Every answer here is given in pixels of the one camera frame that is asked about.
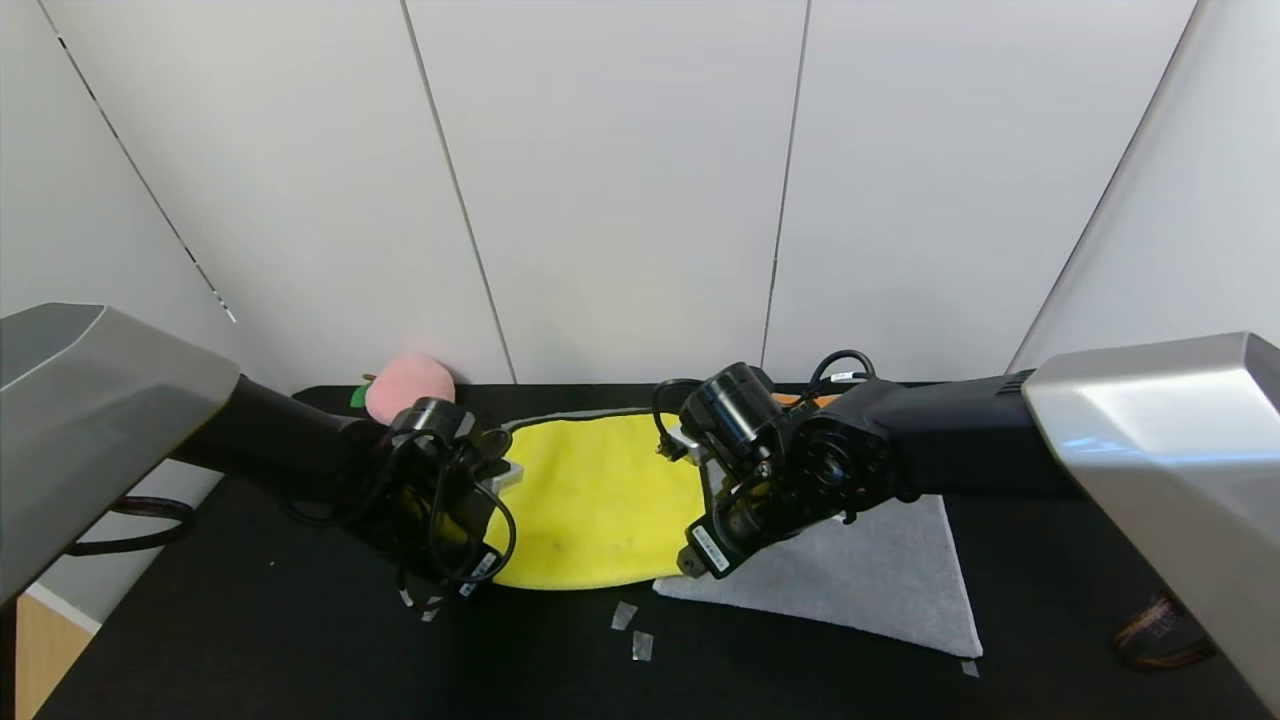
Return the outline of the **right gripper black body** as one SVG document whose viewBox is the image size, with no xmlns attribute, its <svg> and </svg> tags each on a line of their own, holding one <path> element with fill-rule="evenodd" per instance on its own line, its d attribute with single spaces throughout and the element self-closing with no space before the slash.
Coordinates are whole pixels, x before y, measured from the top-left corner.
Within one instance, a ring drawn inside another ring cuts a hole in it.
<svg viewBox="0 0 1280 720">
<path fill-rule="evenodd" d="M 713 503 L 686 529 L 686 544 L 700 551 L 708 566 L 707 574 L 716 579 L 737 571 L 764 550 L 765 541 L 756 502 L 751 500 Z"/>
</svg>

